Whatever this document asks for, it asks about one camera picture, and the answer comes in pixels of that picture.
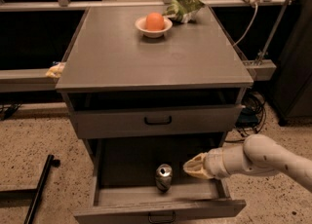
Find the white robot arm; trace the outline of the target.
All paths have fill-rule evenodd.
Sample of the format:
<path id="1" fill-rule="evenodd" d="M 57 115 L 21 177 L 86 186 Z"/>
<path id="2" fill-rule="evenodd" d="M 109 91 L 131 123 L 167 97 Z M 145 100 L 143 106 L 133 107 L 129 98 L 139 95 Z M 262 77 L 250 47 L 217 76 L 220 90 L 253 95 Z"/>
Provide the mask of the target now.
<path id="1" fill-rule="evenodd" d="M 223 179 L 233 174 L 273 176 L 280 172 L 312 192 L 312 161 L 263 134 L 250 135 L 241 144 L 200 153 L 186 162 L 183 170 L 201 179 Z"/>

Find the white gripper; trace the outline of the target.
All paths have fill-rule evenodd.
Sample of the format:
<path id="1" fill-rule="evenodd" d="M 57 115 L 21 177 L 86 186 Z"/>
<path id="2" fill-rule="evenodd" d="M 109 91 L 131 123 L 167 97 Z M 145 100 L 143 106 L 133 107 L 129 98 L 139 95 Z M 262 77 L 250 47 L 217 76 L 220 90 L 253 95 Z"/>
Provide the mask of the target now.
<path id="1" fill-rule="evenodd" d="M 230 176 L 224 162 L 226 152 L 224 148 L 215 148 L 208 153 L 200 153 L 187 161 L 188 168 L 183 170 L 190 176 L 200 179 L 222 179 Z"/>

